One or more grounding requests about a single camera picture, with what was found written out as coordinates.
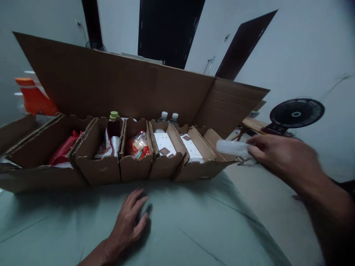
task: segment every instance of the light green table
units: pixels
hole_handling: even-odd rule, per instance
[[[143,187],[150,220],[124,265],[291,265],[227,175],[174,184],[137,182],[79,191],[0,193],[0,265],[75,265]]]

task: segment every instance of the orange cap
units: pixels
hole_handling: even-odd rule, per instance
[[[36,83],[34,83],[34,81],[30,78],[15,78],[15,81],[17,82],[17,84],[19,84],[20,86],[35,86]]]

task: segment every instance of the electric fan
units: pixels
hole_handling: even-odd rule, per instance
[[[270,113],[271,124],[261,130],[274,135],[283,135],[289,128],[309,126],[324,114],[319,101],[299,98],[280,103]]]

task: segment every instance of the white box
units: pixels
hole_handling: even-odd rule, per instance
[[[195,144],[192,142],[188,134],[180,134],[180,137],[185,144],[187,151],[189,152],[190,159],[189,163],[197,161],[199,163],[204,163],[204,159],[202,158],[201,153],[196,148]]]
[[[158,146],[159,155],[166,155],[167,157],[175,156],[176,151],[171,143],[167,133],[154,133],[156,145]]]

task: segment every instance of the orange plastic container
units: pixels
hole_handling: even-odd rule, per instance
[[[32,79],[15,78],[15,81],[20,85],[27,112],[34,115],[37,114],[37,112],[41,112],[49,116],[54,116],[55,113],[59,112],[56,105],[43,95]]]

